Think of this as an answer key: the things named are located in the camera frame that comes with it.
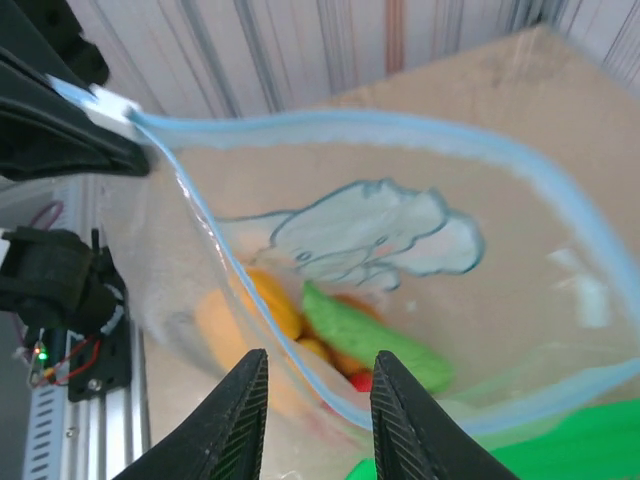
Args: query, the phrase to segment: screw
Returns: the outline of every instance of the screw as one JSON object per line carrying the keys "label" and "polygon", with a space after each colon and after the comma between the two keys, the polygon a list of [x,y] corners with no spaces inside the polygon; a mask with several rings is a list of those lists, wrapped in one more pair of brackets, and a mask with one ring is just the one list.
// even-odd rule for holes
{"label": "screw", "polygon": [[96,378],[92,378],[91,380],[89,380],[89,383],[87,383],[87,388],[89,390],[93,390],[94,392],[99,392],[100,390],[102,390],[102,382]]}

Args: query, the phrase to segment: printed cartoon design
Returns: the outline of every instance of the printed cartoon design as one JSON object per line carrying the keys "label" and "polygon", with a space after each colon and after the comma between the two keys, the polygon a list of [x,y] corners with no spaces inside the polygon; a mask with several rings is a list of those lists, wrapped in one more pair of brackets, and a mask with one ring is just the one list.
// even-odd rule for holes
{"label": "printed cartoon design", "polygon": [[400,286],[400,271],[465,273],[484,251],[475,222],[449,209],[438,191],[391,179],[352,183],[300,210],[219,223],[252,265],[383,290]]}

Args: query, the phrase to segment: green object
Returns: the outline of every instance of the green object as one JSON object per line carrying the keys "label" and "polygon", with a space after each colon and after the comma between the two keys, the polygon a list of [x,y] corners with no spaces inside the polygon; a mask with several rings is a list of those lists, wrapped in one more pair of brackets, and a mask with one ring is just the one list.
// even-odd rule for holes
{"label": "green object", "polygon": [[346,480],[376,480],[376,461],[373,458],[365,458],[347,475]]}
{"label": "green object", "polygon": [[440,392],[453,380],[453,366],[412,338],[380,325],[369,315],[304,285],[302,307],[316,334],[332,348],[373,369],[380,350],[393,352],[420,384]]}
{"label": "green object", "polygon": [[546,435],[491,453],[522,480],[640,478],[640,399],[585,408]]}

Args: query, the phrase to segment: white clip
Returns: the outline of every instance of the white clip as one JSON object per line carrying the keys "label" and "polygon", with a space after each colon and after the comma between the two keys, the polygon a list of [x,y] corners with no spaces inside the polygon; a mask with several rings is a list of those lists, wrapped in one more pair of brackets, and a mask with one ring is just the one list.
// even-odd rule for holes
{"label": "white clip", "polygon": [[82,109],[89,120],[122,137],[138,141],[140,136],[129,115],[132,110],[141,110],[140,105],[97,85],[91,85],[91,92],[94,98],[82,100]]}

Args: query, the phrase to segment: ziploc bag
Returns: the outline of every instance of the ziploc bag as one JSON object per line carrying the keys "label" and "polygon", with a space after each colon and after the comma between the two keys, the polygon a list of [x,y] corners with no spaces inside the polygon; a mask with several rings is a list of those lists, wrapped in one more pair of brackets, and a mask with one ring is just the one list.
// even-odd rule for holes
{"label": "ziploc bag", "polygon": [[638,395],[637,267],[537,152],[371,111],[131,120],[154,172],[106,180],[101,203],[133,318],[218,374],[228,352],[267,348],[274,415],[309,435],[278,474],[333,478],[370,454],[368,399],[285,338],[243,266],[278,276],[298,304],[303,280],[358,296],[437,351],[456,371],[439,401],[487,448]]}

